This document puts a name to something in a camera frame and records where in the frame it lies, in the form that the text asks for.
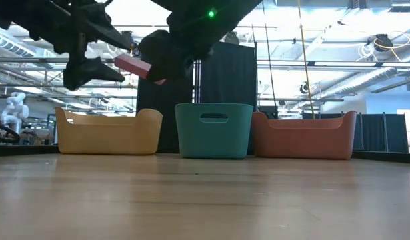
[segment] wooden table surface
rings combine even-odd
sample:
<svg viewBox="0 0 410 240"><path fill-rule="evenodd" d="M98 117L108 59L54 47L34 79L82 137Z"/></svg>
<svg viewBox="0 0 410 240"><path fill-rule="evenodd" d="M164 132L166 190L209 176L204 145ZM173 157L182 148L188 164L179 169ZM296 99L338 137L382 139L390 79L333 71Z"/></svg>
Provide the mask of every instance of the wooden table surface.
<svg viewBox="0 0 410 240"><path fill-rule="evenodd" d="M410 239L410 165L0 157L0 239Z"/></svg>

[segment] pink block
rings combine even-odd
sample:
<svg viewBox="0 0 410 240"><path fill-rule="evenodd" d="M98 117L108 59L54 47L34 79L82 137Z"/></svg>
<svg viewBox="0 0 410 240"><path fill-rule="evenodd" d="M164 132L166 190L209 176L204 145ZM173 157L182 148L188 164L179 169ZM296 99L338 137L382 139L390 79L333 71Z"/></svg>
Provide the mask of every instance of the pink block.
<svg viewBox="0 0 410 240"><path fill-rule="evenodd" d="M119 56L117 56L114 60L114 65L144 79L147 78L147 75L149 74L151 68L150 64L136 59L128 54L120 54ZM165 81L166 79L162 79L156 81L155 83L162 85Z"/></svg>

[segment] ceiling duct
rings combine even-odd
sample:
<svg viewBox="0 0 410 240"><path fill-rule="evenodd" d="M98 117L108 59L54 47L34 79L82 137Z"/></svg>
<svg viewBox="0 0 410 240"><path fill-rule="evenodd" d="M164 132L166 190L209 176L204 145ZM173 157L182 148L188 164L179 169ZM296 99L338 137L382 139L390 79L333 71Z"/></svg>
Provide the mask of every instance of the ceiling duct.
<svg viewBox="0 0 410 240"><path fill-rule="evenodd" d="M410 62L410 50L398 54L403 62ZM387 62L394 62L396 58L392 57ZM366 87L388 80L400 73L395 67L382 67L368 73L358 73L327 90L321 92L321 97L332 97L334 95L343 95L358 92Z"/></svg>
<svg viewBox="0 0 410 240"><path fill-rule="evenodd" d="M0 48L6 49L20 57L40 57L36 52L18 44L16 40L12 40L10 37L6 37L3 34L0 34ZM35 65L45 67L46 69L53 68L53 65L49 63L35 63Z"/></svg>

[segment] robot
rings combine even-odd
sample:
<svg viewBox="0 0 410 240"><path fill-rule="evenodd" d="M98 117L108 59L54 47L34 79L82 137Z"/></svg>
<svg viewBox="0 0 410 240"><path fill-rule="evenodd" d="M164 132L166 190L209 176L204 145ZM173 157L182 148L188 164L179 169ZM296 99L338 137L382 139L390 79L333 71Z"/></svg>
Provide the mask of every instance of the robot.
<svg viewBox="0 0 410 240"><path fill-rule="evenodd" d="M13 124L16 133L21 132L22 120L29 117L29 108L24 105L25 93L11 93L6 100L6 108L2 112L1 122L4 125Z"/></svg>
<svg viewBox="0 0 410 240"><path fill-rule="evenodd" d="M29 108L24 105L25 93L12 93L6 100L6 108L1 114L0 143L16 144L20 140L21 125L29 116Z"/></svg>
<svg viewBox="0 0 410 240"><path fill-rule="evenodd" d="M44 39L58 54L69 53L64 86L76 90L92 79L122 82L124 76L102 63L87 59L87 44L104 41L130 51L131 39L112 25L104 3L96 0L0 0L0 27L11 22L29 30L30 38ZM195 60L206 59L212 46L233 30L261 0L152 0L172 13L169 32L157 30L138 49L151 64L147 80L181 79Z"/></svg>

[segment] green led light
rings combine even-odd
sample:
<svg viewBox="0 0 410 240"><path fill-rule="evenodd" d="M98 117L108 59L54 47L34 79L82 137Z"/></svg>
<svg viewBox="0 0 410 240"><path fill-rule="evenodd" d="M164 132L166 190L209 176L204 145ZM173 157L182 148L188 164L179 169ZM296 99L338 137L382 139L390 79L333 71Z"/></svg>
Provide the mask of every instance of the green led light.
<svg viewBox="0 0 410 240"><path fill-rule="evenodd" d="M216 14L216 12L215 12L214 10L210 10L210 11L207 13L208 17L210 17L210 18L214 18L215 14Z"/></svg>

